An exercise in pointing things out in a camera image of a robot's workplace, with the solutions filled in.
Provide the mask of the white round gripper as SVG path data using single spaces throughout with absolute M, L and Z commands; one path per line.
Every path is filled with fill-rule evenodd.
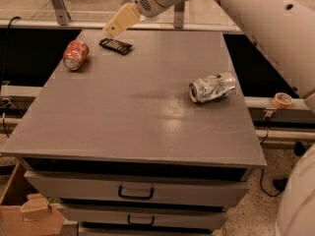
M 103 31 L 106 35 L 116 36 L 137 24 L 141 14 L 153 18 L 169 7 L 187 0 L 132 0 L 134 3 L 124 4 L 114 17 L 106 24 Z

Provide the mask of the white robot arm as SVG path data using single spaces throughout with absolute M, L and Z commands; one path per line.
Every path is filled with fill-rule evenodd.
M 187 0 L 120 0 L 106 24 L 115 36 Z M 309 109 L 315 105 L 315 14 L 293 0 L 214 0 L 297 89 Z M 315 146 L 296 163 L 283 192 L 276 236 L 315 236 Z

